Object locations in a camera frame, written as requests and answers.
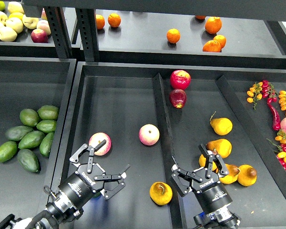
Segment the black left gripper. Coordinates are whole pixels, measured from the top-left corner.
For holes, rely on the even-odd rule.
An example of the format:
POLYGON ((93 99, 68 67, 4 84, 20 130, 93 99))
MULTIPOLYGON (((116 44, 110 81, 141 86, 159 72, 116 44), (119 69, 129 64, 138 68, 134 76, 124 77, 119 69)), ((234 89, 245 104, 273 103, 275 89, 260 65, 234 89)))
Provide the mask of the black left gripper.
POLYGON ((106 200, 109 200, 123 188, 125 188, 126 171, 130 168, 128 164, 124 170, 115 175, 107 175, 99 164, 93 164, 94 152, 97 149, 88 144, 83 144, 69 158, 69 162, 76 166, 78 170, 72 173, 65 181, 63 181, 58 189, 63 192, 76 208, 83 207, 94 194, 100 192, 106 200), (79 157, 83 153, 89 153, 88 163, 80 164, 79 157), (112 189, 105 189, 105 183, 116 182, 117 185, 112 189))

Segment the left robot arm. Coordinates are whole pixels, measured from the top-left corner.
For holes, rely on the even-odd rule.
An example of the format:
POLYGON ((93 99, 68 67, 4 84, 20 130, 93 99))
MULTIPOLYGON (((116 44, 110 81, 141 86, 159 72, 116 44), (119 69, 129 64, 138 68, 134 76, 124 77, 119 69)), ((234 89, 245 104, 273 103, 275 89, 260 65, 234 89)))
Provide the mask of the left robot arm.
POLYGON ((79 219, 83 206, 97 194, 109 200, 125 187, 126 172, 110 175, 94 162, 95 153, 105 146, 106 140, 96 146, 83 144, 69 159, 76 166, 54 193, 48 186, 44 191, 52 198, 46 208, 32 218, 15 218, 9 214, 0 222, 0 229, 57 229, 60 224, 79 219))

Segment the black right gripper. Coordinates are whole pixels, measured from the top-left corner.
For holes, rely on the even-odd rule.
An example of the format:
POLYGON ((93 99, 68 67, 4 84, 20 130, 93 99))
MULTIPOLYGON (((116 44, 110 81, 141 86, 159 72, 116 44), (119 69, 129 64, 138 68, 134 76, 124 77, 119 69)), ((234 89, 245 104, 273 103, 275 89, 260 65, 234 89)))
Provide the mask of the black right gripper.
POLYGON ((220 154, 214 154, 207 150, 203 144, 200 144, 198 148, 205 161, 201 168, 194 170, 194 172, 182 169, 176 162, 175 156, 172 156, 174 161, 171 168, 172 179, 175 182, 177 192, 184 197, 193 190, 205 214, 230 214, 228 206, 232 199, 219 180, 219 177, 225 177, 229 174, 228 168, 220 154), (217 173, 213 171, 213 164, 218 169, 217 173), (202 179, 201 182, 197 181, 197 175, 202 179))

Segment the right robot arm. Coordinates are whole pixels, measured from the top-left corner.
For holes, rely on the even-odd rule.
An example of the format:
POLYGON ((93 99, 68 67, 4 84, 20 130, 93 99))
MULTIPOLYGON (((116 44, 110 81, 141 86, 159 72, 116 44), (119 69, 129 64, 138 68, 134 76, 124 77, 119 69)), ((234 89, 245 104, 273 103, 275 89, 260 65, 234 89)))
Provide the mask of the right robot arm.
POLYGON ((199 145, 205 165, 190 172, 177 163, 172 166, 172 179, 180 196, 193 192, 202 213, 194 217, 197 229, 236 229, 241 218, 229 211, 232 199, 220 178, 229 175, 222 157, 199 145))

